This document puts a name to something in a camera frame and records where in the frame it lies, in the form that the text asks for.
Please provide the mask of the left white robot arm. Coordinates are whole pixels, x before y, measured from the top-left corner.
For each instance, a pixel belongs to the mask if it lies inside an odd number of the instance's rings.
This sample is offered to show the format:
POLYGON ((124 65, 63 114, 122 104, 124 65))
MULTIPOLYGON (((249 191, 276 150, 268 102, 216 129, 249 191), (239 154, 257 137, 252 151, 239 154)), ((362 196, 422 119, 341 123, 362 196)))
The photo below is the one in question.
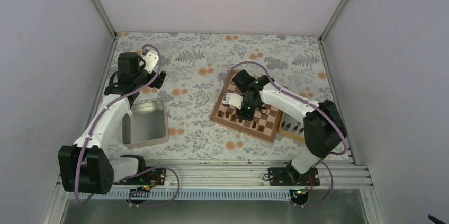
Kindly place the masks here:
POLYGON ((128 178, 141 184, 147 178, 142 157, 109 159, 107 147, 122 118, 130 111, 142 87, 161 87, 165 73, 160 55, 154 50, 143 54, 119 54, 118 69, 109 78, 103 100, 91 123, 72 144, 58 151, 60 177, 67 192, 106 194, 113 183, 128 178))

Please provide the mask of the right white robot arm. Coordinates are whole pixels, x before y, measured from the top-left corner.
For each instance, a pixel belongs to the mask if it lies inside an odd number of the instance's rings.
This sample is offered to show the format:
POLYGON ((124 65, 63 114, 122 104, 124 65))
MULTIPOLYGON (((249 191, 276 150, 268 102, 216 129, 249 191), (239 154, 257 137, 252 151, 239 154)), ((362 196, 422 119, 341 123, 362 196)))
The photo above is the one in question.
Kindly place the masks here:
POLYGON ((240 93, 225 93, 222 104, 235 107, 238 118, 250 121, 256 109, 267 104, 301 122, 306 146, 286 167, 292 185, 302 184, 307 172, 328 155, 334 155, 340 143, 347 150, 347 131, 334 102, 306 99, 267 75, 254 78, 245 70, 236 73, 232 82, 240 93))

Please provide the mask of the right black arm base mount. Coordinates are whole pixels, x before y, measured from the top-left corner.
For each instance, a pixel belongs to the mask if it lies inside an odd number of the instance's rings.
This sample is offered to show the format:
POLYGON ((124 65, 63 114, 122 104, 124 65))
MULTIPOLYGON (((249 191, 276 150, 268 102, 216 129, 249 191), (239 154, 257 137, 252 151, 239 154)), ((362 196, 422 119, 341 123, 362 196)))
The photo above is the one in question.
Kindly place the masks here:
POLYGON ((289 190, 293 205, 305 205, 310 192, 320 185, 318 170, 314 167, 304 174, 293 167, 271 167, 263 175, 263 180, 268 181, 270 186, 294 186, 289 190))

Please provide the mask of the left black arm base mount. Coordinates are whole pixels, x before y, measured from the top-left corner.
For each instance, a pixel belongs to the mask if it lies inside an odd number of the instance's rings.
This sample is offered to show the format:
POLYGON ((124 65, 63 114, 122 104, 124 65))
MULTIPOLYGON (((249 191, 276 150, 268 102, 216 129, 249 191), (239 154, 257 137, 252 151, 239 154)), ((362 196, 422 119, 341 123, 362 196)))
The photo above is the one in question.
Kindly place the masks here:
POLYGON ((123 179, 114 184, 134 186, 133 189, 130 189, 129 193, 131 194, 132 192, 135 191, 139 191, 139 193, 133 195, 130 200, 126 199, 126 201, 130 201, 132 204, 141 205, 146 201, 146 198, 150 197, 152 188, 164 185, 165 176, 166 176, 166 169, 157 168, 145 174, 142 174, 138 177, 134 177, 127 180, 123 179))

